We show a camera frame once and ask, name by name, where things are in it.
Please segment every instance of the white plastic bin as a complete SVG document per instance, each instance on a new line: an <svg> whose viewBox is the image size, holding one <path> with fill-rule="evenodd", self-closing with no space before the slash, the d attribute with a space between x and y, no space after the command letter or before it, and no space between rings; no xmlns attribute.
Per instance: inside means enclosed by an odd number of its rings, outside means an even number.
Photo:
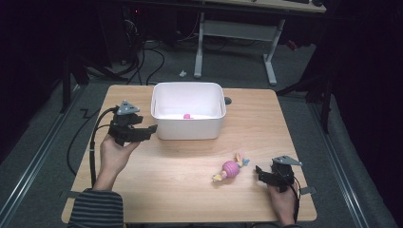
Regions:
<svg viewBox="0 0 403 228"><path fill-rule="evenodd" d="M160 83L154 87L151 115L161 140L216 139L225 113L218 84Z"/></svg>

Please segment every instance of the gray floor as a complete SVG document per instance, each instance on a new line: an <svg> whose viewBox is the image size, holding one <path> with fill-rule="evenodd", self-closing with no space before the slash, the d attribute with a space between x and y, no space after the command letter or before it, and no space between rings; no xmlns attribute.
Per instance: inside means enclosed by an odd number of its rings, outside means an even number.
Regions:
<svg viewBox="0 0 403 228"><path fill-rule="evenodd" d="M298 82L315 50L315 47L301 47L292 51L288 47L279 46L273 58L278 85L270 86L261 59L267 47L265 43L232 40L226 46L206 44L200 79L192 76L196 53L193 42L181 43L176 47L157 43L149 43L147 46L156 47L155 50L164 56L163 67L150 79L151 84L198 81L214 82L222 87L274 90ZM161 64L162 59L156 52L145 52L144 67L141 70L143 84L146 76ZM182 70L187 72L187 76L179 76ZM136 76L132 84L137 85L139 82ZM0 166L0 205L8 206L1 211L0 219L3 223L0 223L0 227L66 226L60 219L66 203L63 192L69 190L74 181L67 167L67 149L86 121L82 109L87 109L87 116L94 113L112 84L117 83L106 78L91 77L87 87L79 87L73 93L75 103L66 115L59 114L62 88L58 86L51 99L32 118L29 129ZM335 100L332 100L329 119L330 134L326 135L317 124L320 104L306 104L303 95L303 92L293 92L278 97L298 157L304 163L305 178L309 185L317 189L317 193L313 194L317 219L300 224L304 227L397 227L356 155ZM55 123L62 121L58 131L52 129ZM85 153L95 121L94 118L90 119L72 144L69 160L74 169L78 168ZM57 134L54 138L47 138L51 130ZM31 163L38 160L38 151L44 151L41 152L43 163ZM27 178L25 172L28 168L37 172ZM18 185L21 178L32 181L21 187ZM15 196L14 189L21 190L22 197L10 200L10 196Z"/></svg>

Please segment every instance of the wire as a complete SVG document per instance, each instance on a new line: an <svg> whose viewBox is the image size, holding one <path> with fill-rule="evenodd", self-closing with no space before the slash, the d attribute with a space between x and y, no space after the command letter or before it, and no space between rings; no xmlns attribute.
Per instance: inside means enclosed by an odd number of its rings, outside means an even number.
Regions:
<svg viewBox="0 0 403 228"><path fill-rule="evenodd" d="M78 134L80 134L80 132L81 132L81 130L83 129L83 127L89 122L89 120L91 120L92 117L95 116L95 114L97 114L97 113L100 111L100 109L101 109L101 108L99 108L98 110L96 110L91 116L89 116L89 118L86 119L86 121L85 121L85 122L80 126L80 128L77 130L77 132L75 133L74 137L71 139L70 144L69 144L69 146L68 146L67 157L66 157L66 159L67 159L67 166L68 166L68 169L71 171L71 173L72 173L74 176L77 176L77 172L74 171L74 169L72 168L71 163L70 163L70 150L71 150L71 147L72 147L72 145L73 145L75 139L77 138Z"/></svg>
<svg viewBox="0 0 403 228"><path fill-rule="evenodd" d="M97 128L97 130L99 130L100 128L106 127L106 126L110 126L110 124L104 124L104 125L102 125L102 126L99 126L99 127Z"/></svg>
<svg viewBox="0 0 403 228"><path fill-rule="evenodd" d="M160 54L161 57L163 57L163 54L161 54L158 50L154 50L154 49L146 49L146 50L154 51L154 52ZM152 72L150 75L148 75L147 80L145 81L146 86L148 86L148 81L150 80L151 76L153 76L159 69L161 69L161 67L163 67L163 63L165 63L165 57L163 57L163 61L161 62L160 66L156 70L154 70L154 72Z"/></svg>
<svg viewBox="0 0 403 228"><path fill-rule="evenodd" d="M104 111L97 120L95 124L94 130L92 131L91 142L89 143L89 169L91 173L91 186L93 187L95 181L97 180L96 170L95 170L95 135L98 130L98 126L102 120L102 118L109 112L115 112L118 110L118 107L111 107Z"/></svg>
<svg viewBox="0 0 403 228"><path fill-rule="evenodd" d="M142 86L143 85L143 82L142 82L142 77L140 76L140 69L143 67L143 64L144 64L144 58L145 58L145 54L144 54L144 46L143 46L143 48L142 48L142 53L143 53L143 59L142 59L142 63L140 64L140 66L137 66L137 70L133 73L133 75L130 77L130 79L129 80L127 80L127 85L129 85L130 84L130 82L131 82L131 80L133 80L133 78L134 78L134 76L136 76L136 74L138 74L139 75L139 81L140 81L140 86Z"/></svg>
<svg viewBox="0 0 403 228"><path fill-rule="evenodd" d="M206 39L206 41L218 41L218 42L216 42L216 44L218 44L220 41L222 40L222 38L210 38L210 39ZM222 44L222 46L221 47L218 47L218 48L209 48L209 47L207 47L206 45L207 44L203 44L203 48L204 49L207 49L207 50L222 50L222 49L224 49L226 46L227 46L227 39L223 39L223 44Z"/></svg>
<svg viewBox="0 0 403 228"><path fill-rule="evenodd" d="M195 35L195 36L192 36L192 35L195 33L195 30L196 30L196 28L198 27L198 23L199 23L200 17L201 17L201 14L198 13L198 17L196 18L195 26L193 27L192 31L189 33L189 35L188 35L186 38L183 38L183 39L181 39L181 40L177 40L177 42L186 41L186 40L189 40L189 39L193 39L193 38L195 38L195 37L198 37L197 35Z"/></svg>
<svg viewBox="0 0 403 228"><path fill-rule="evenodd" d="M125 19L125 22L127 22L129 25L130 25L130 31L129 32L132 32L132 30L133 30L133 28L134 28L134 34L137 34L137 27L136 27L136 24L134 24L132 21L130 21L130 20L127 20L127 19Z"/></svg>
<svg viewBox="0 0 403 228"><path fill-rule="evenodd" d="M300 192L299 195L297 194L296 189L294 188L293 184L289 183L287 181L287 179L284 178L284 176L279 172L279 170L276 168L277 172L279 173L279 175L285 180L285 182L287 183L287 185L291 188L291 190L293 190L294 196L296 197L296 203L295 203L295 208L294 208L294 221L297 222L297 217L298 217L298 212L299 212L299 199L300 199ZM298 185L298 189L300 189L300 185L299 185L299 181L297 180L297 185Z"/></svg>

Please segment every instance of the table leg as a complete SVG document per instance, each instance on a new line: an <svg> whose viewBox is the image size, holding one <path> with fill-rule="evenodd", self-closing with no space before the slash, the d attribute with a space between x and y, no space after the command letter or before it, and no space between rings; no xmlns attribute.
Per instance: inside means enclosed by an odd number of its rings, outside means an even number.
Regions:
<svg viewBox="0 0 403 228"><path fill-rule="evenodd" d="M268 54L263 54L264 65L266 66L267 77L269 78L269 84L275 86L277 84L276 75L272 66L272 58L275 53L276 46L278 44L279 36L281 35L282 28L284 27L285 20L282 19L278 23L278 27L275 31L275 36L272 41L272 45L269 48Z"/></svg>
<svg viewBox="0 0 403 228"><path fill-rule="evenodd" d="M199 25L199 46L198 52L196 53L196 63L195 63L195 78L200 78L202 76L202 38L204 35L204 12L201 12L201 21Z"/></svg>

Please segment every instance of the white desk frame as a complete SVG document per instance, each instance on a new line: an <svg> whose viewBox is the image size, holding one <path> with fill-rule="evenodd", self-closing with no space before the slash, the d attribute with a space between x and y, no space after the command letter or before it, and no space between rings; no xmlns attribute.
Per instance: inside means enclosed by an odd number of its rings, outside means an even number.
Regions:
<svg viewBox="0 0 403 228"><path fill-rule="evenodd" d="M202 41L204 35L239 38L247 40L259 40L272 42L267 54L263 54L263 62L266 66L267 77L272 86L277 84L276 75L272 66L272 58L278 44L279 36L285 20L279 21L276 27L259 26L252 24L223 22L216 20L204 20L204 13L201 13L199 29L199 46L196 54L195 78L202 76Z"/></svg>
<svg viewBox="0 0 403 228"><path fill-rule="evenodd" d="M205 2L223 3L223 4L236 4L246 7L261 7L277 10L293 10L311 13L324 13L326 8L324 6L316 7L312 2L309 4L301 4L284 0L204 0ZM272 86L277 84L275 72L272 66L272 58L275 53L278 39L281 35L285 20L279 20L277 26L258 26L242 23L228 23L222 21L204 20L204 13L201 13L200 31L199 31L199 47L196 54L195 64L195 78L202 76L202 40L204 35L221 36L229 38L240 38L249 40L259 40L272 42L267 50L267 54L263 55L263 62L266 66L267 77Z"/></svg>

